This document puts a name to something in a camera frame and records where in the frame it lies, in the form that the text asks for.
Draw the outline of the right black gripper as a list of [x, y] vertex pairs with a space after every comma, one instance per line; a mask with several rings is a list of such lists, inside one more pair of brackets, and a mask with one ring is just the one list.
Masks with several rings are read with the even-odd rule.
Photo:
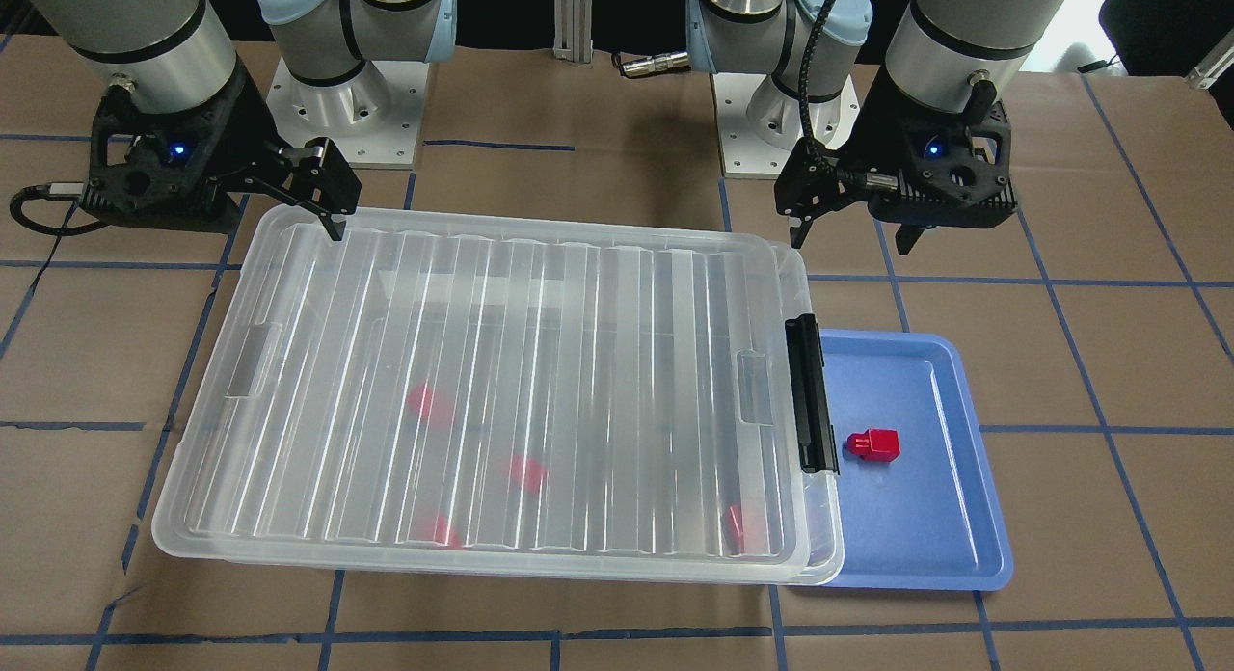
[[121, 228], [233, 231], [241, 213], [230, 192], [253, 189], [343, 239], [362, 180], [334, 141], [289, 147], [251, 74], [231, 74], [199, 107], [173, 113], [142, 112], [137, 91], [116, 73], [97, 104], [79, 199], [90, 217]]

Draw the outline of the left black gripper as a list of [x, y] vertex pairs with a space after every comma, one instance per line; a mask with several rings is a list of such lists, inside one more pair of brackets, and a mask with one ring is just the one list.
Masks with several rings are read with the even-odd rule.
[[[896, 191], [872, 194], [868, 210], [875, 220], [900, 224], [895, 245], [907, 257], [926, 228], [988, 229], [1016, 213], [1011, 148], [1012, 130], [1000, 101], [971, 125], [960, 115], [916, 110], [892, 118], [869, 104], [839, 153], [845, 169], [898, 180]], [[796, 141], [775, 180], [775, 210], [789, 220], [790, 245], [801, 249], [817, 220], [845, 207], [824, 148], [814, 139]]]

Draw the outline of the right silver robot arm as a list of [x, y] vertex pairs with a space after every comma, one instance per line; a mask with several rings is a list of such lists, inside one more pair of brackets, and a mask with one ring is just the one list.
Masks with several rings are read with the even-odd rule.
[[343, 239], [375, 134], [402, 130], [383, 65], [450, 59], [458, 0], [255, 0], [289, 73], [264, 96], [210, 0], [31, 0], [106, 84], [88, 176], [14, 192], [14, 221], [68, 237], [118, 228], [230, 233], [234, 194], [265, 194]]

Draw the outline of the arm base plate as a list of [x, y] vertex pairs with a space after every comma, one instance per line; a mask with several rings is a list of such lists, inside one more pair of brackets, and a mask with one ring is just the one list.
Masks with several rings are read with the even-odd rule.
[[[775, 179], [802, 136], [798, 104], [777, 90], [768, 75], [719, 73], [711, 81], [723, 176]], [[838, 96], [810, 105], [814, 138], [828, 149], [842, 148], [850, 138], [859, 110], [850, 75]]]
[[433, 67], [369, 62], [352, 81], [313, 88], [279, 60], [267, 104], [284, 141], [334, 141], [353, 169], [413, 170]]

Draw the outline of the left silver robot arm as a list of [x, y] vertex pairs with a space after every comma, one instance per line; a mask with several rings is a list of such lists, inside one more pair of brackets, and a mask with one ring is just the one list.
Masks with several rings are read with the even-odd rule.
[[686, 0], [695, 70], [760, 74], [796, 123], [774, 183], [793, 248], [827, 213], [860, 202], [898, 228], [907, 255], [926, 231], [988, 229], [1018, 208], [1004, 94], [1065, 0], [907, 0], [840, 148], [814, 111], [842, 95], [869, 35], [872, 0]]

